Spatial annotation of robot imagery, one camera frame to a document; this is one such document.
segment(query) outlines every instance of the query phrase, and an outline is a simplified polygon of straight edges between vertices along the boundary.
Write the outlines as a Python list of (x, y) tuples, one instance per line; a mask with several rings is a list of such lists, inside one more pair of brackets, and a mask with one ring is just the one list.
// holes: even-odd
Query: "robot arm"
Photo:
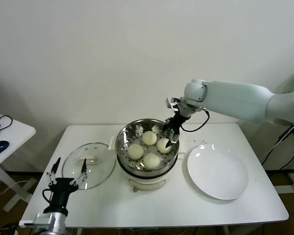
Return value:
[(175, 115), (166, 121), (164, 131), (173, 143), (178, 139), (181, 124), (201, 110), (246, 121), (294, 124), (294, 92), (274, 94), (251, 84), (194, 79), (187, 84), (184, 97), (167, 100), (167, 106), (173, 108)]

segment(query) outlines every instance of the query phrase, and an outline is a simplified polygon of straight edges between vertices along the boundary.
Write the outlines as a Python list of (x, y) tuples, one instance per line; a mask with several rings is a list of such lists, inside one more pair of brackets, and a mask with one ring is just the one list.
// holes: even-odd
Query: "white desk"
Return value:
[[(57, 177), (65, 158), (77, 147), (89, 142), (109, 144), (123, 125), (69, 126), (55, 150), (46, 172), (61, 157)], [(194, 129), (198, 124), (185, 125)], [(67, 209), (67, 227), (135, 228), (214, 226), (282, 221), (289, 215), (273, 185), (259, 163), (238, 125), (207, 124), (194, 133), (182, 133), (188, 148), (201, 141), (230, 149), (248, 171), (249, 183), (244, 194), (232, 201), (221, 201), (204, 195), (189, 179), (185, 160), (178, 160), (166, 184), (155, 191), (133, 192), (117, 163), (111, 176), (100, 186), (71, 194)], [(47, 207), (42, 190), (48, 187), (41, 178), (20, 221), (31, 223), (35, 215)]]
[[(7, 126), (9, 123), (10, 119), (8, 117), (3, 117), (0, 120), (0, 128)], [(35, 133), (36, 130), (33, 127), (16, 120), (13, 120), (10, 127), (0, 131), (0, 141), (8, 141), (10, 143), (8, 148), (0, 153), (0, 164)], [(31, 194), (28, 193), (27, 190), (36, 183), (36, 179), (32, 178), (23, 187), (20, 187), (19, 185), (14, 185), (15, 181), (0, 167), (0, 182), (1, 181), (9, 187), (13, 185), (11, 189), (16, 192), (16, 195), (3, 207), (6, 212), (9, 212), (20, 199), (29, 203)]]

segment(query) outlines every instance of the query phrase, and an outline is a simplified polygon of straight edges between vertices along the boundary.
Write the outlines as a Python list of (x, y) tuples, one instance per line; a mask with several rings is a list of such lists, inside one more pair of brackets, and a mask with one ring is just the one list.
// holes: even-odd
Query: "glass pot lid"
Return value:
[(86, 159), (87, 179), (79, 184), (79, 189), (90, 189), (102, 184), (111, 175), (115, 164), (115, 153), (104, 143), (88, 143), (73, 151), (62, 167), (62, 177), (77, 178)]

